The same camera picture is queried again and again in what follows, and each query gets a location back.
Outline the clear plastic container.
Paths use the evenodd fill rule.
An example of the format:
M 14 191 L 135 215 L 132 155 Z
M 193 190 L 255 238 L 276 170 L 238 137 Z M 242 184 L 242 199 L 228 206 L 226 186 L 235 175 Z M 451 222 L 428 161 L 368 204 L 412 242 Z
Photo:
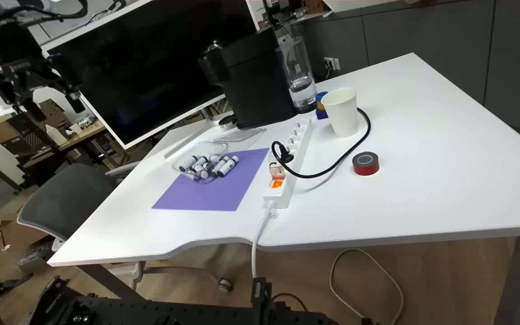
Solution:
M 211 182 L 229 175 L 240 159 L 229 154 L 186 155 L 175 170 L 195 182 Z

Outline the white power strip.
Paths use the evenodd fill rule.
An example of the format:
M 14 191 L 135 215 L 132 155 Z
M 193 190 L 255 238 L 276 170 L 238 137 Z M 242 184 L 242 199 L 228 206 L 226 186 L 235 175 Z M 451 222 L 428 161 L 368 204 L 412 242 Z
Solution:
M 314 130 L 312 119 L 287 121 L 271 132 L 271 139 L 282 145 L 278 159 L 269 157 L 269 186 L 264 191 L 264 199 L 276 210 L 285 210 L 291 202 L 298 172 L 303 164 L 303 157 Z

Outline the purple mat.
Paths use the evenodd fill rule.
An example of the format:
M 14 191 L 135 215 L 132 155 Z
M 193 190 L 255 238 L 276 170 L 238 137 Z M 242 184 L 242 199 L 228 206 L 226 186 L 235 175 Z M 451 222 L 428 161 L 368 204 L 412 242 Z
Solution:
M 191 181 L 179 175 L 155 200 L 154 210 L 237 211 L 265 155 L 265 148 L 240 150 L 238 164 L 215 181 Z

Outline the blue and yellow box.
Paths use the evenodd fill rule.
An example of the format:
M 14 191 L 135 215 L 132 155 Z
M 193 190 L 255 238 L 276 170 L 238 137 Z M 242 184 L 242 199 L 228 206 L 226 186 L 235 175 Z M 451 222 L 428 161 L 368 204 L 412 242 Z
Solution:
M 323 107 L 323 103 L 321 103 L 321 99 L 323 99 L 323 96 L 325 96 L 327 92 L 318 92 L 316 94 L 316 117 L 318 119 L 327 119 L 329 116 L 327 116 L 327 110 L 325 110 L 325 107 Z

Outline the white paper cup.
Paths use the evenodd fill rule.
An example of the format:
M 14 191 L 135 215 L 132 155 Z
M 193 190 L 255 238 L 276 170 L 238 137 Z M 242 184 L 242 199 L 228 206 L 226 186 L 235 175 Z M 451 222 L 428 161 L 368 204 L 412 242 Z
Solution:
M 359 112 L 356 92 L 350 87 L 329 90 L 321 98 L 321 105 L 325 107 L 336 135 L 345 137 L 358 132 Z

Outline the red and black tape roll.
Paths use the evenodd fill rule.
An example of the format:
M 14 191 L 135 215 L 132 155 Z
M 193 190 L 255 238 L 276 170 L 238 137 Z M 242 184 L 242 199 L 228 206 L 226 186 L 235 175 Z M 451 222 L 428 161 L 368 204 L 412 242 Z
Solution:
M 374 175 L 379 170 L 379 157 L 374 152 L 361 152 L 352 157 L 352 170 L 358 175 Z

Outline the large white-framed monitor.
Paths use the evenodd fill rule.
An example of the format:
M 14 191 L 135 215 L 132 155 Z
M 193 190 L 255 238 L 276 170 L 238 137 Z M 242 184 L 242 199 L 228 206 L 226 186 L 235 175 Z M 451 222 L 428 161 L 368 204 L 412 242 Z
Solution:
M 132 148 L 219 101 L 199 60 L 255 31 L 246 0 L 134 0 L 45 52 L 117 145 Z

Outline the grey office chair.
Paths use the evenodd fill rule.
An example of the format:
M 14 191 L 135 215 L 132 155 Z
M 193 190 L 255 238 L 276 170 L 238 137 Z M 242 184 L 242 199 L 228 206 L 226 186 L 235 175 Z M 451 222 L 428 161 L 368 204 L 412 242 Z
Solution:
M 16 222 L 67 240 L 114 190 L 101 170 L 70 164 L 33 193 Z

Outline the black perforated mounting board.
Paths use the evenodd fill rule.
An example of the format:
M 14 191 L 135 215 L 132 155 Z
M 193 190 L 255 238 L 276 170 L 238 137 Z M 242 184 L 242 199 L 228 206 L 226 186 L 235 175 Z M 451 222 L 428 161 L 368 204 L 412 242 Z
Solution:
M 116 300 L 81 294 L 56 278 L 42 294 L 29 325 L 338 325 L 321 312 L 274 302 L 271 284 L 255 278 L 249 307 Z

